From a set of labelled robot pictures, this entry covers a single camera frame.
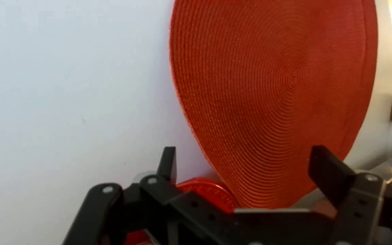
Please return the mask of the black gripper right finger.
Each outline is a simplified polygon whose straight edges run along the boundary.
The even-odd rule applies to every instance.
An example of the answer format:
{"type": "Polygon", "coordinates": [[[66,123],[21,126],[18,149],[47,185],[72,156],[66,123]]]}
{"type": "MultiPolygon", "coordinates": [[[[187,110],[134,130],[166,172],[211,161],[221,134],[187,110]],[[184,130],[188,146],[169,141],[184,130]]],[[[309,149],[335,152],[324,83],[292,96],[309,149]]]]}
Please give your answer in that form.
{"type": "Polygon", "coordinates": [[[355,172],[324,145],[312,148],[309,175],[336,208],[328,243],[372,245],[384,202],[384,179],[355,172]]]}

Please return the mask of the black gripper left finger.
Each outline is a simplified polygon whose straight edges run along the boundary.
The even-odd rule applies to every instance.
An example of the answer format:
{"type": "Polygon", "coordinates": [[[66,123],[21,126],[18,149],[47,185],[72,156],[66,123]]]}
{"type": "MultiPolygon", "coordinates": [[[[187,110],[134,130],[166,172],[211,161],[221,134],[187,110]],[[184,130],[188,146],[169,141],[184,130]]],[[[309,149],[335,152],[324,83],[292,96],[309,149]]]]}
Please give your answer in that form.
{"type": "Polygon", "coordinates": [[[125,189],[105,182],[87,191],[63,245],[125,245],[139,230],[166,240],[166,227],[164,210],[140,182],[125,189]]]}

